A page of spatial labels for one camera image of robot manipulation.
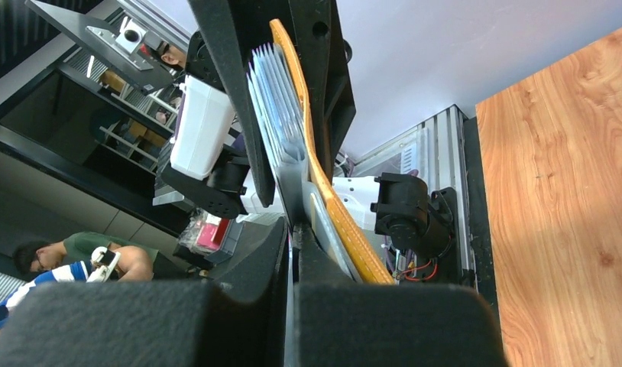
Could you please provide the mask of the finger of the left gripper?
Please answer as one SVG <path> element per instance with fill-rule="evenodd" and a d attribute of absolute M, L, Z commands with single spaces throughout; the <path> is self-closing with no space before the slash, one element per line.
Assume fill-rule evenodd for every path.
<path fill-rule="evenodd" d="M 233 1 L 193 0 L 190 8 L 243 130 L 248 162 L 261 205 L 274 199 L 274 178 L 248 90 L 245 53 Z"/>

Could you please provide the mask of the yellow leather card holder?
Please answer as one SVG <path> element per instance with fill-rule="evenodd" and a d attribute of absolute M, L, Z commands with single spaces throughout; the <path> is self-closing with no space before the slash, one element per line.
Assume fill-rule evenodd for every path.
<path fill-rule="evenodd" d="M 253 49 L 246 77 L 283 209 L 290 223 L 310 225 L 319 247 L 350 278 L 394 284 L 320 166 L 299 57 L 281 21 L 269 26 L 273 40 Z"/>

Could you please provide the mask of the person with glasses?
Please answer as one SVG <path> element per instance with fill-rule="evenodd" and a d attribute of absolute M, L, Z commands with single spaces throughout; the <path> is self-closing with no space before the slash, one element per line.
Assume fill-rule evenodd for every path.
<path fill-rule="evenodd" d="M 174 70 L 183 70 L 186 66 L 186 54 L 165 41 L 161 41 L 157 47 L 146 45 L 145 49 L 155 60 Z"/>

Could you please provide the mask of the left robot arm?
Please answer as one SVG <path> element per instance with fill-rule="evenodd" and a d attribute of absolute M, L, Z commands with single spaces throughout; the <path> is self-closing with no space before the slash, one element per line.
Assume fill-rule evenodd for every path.
<path fill-rule="evenodd" d="M 216 149 L 212 169 L 201 178 L 167 163 L 164 183 L 198 207 L 226 219 L 245 214 L 241 198 L 253 182 L 258 207 L 274 206 L 276 193 L 285 193 L 284 206 L 292 210 L 296 195 L 310 176 L 309 163 L 317 158 L 328 173 L 355 117 L 345 42 L 334 1 L 191 1 L 197 32 L 188 49 L 186 73 L 228 97 L 238 118 L 245 151 L 223 145 Z M 278 20 L 293 42 L 293 58 L 302 68 L 309 92 L 314 142 L 306 143 L 305 128 L 291 117 L 276 113 L 270 126 L 260 119 L 275 109 L 273 88 L 261 82 L 267 76 L 266 56 L 284 68 L 283 94 L 293 94 L 293 69 L 276 45 L 269 25 Z"/>

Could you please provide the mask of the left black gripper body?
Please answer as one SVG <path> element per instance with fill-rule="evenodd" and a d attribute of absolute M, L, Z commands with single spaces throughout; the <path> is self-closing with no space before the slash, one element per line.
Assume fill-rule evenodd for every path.
<path fill-rule="evenodd" d="M 240 71 L 250 50 L 272 41 L 269 22 L 278 19 L 288 31 L 309 92 L 316 155 L 327 174 L 355 117 L 348 62 L 351 46 L 344 39 L 335 1 L 229 1 L 238 41 Z"/>

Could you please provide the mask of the person in striped shirt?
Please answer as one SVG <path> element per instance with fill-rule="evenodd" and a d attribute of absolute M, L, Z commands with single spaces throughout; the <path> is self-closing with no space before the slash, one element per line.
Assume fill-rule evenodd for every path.
<path fill-rule="evenodd" d="M 24 243 L 15 249 L 15 267 L 22 274 L 37 276 L 0 302 L 0 332 L 14 309 L 37 286 L 86 281 L 94 271 L 92 254 L 98 248 L 120 254 L 115 267 L 120 281 L 150 281 L 154 277 L 154 261 L 159 251 L 114 236 L 78 232 L 55 243 Z"/>

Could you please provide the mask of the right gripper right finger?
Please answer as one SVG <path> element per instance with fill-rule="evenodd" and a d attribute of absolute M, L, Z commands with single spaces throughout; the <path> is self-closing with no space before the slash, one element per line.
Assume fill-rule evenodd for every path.
<path fill-rule="evenodd" d="M 359 284 L 320 250 L 310 227 L 293 228 L 295 366 L 506 366 L 486 301 L 451 284 Z"/>

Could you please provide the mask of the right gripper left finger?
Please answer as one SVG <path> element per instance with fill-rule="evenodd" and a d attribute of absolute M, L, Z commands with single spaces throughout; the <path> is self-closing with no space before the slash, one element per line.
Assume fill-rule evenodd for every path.
<path fill-rule="evenodd" d="M 287 230 L 213 281 L 50 283 L 0 332 L 0 366 L 282 366 Z"/>

